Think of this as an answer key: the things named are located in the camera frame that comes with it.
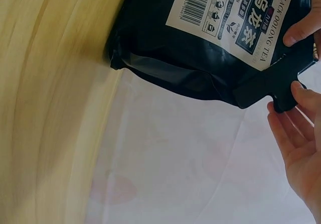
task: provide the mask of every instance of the black tea bag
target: black tea bag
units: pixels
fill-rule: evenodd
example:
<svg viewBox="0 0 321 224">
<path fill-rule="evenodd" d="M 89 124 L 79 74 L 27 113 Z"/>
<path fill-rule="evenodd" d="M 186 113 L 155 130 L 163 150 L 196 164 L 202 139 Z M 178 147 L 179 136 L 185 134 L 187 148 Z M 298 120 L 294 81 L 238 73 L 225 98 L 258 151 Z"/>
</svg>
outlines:
<svg viewBox="0 0 321 224">
<path fill-rule="evenodd" d="M 125 0 L 105 56 L 187 97 L 247 108 L 270 95 L 281 113 L 315 63 L 312 36 L 291 48 L 282 40 L 309 11 L 310 0 Z"/>
</svg>

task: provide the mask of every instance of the white fabric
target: white fabric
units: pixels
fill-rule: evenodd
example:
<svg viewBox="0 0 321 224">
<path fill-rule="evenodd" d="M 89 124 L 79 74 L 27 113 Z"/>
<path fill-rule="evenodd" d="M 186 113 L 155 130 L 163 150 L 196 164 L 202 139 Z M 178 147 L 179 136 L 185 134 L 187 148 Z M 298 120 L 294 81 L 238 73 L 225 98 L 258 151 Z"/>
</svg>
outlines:
<svg viewBox="0 0 321 224">
<path fill-rule="evenodd" d="M 321 65 L 300 79 L 321 90 Z M 125 71 L 95 170 L 87 223 L 315 223 L 289 187 L 266 98 L 199 101 Z"/>
</svg>

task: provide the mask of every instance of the human hand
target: human hand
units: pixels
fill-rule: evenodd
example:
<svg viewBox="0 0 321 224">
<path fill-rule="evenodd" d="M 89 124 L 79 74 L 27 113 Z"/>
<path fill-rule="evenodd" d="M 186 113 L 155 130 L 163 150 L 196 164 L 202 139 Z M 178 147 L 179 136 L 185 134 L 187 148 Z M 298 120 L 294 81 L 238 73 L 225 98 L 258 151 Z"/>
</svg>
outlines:
<svg viewBox="0 0 321 224">
<path fill-rule="evenodd" d="M 321 56 L 321 0 L 312 0 L 310 13 L 294 24 L 285 33 L 283 42 L 287 47 L 314 34 L 314 42 L 318 56 Z"/>
<path fill-rule="evenodd" d="M 321 223 L 321 94 L 302 88 L 299 82 L 294 82 L 291 90 L 299 105 L 277 114 L 269 103 L 268 121 L 290 186 Z"/>
</svg>

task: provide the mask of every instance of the product label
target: product label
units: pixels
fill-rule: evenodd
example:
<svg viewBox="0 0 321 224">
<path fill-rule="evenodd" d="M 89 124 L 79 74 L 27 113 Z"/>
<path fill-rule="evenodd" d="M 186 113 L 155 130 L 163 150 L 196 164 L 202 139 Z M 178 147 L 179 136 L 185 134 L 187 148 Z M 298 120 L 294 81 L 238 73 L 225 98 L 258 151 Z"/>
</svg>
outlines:
<svg viewBox="0 0 321 224">
<path fill-rule="evenodd" d="M 166 25 L 222 47 L 262 71 L 291 0 L 175 0 Z"/>
</svg>

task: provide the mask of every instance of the light wood floor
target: light wood floor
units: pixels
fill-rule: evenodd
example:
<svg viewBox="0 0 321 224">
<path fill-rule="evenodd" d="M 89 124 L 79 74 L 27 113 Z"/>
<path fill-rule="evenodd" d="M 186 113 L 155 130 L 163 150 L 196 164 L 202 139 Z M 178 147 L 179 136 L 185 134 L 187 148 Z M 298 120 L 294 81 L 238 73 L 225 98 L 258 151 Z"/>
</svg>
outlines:
<svg viewBox="0 0 321 224">
<path fill-rule="evenodd" d="M 0 223 L 80 224 L 121 72 L 122 0 L 0 0 Z"/>
</svg>

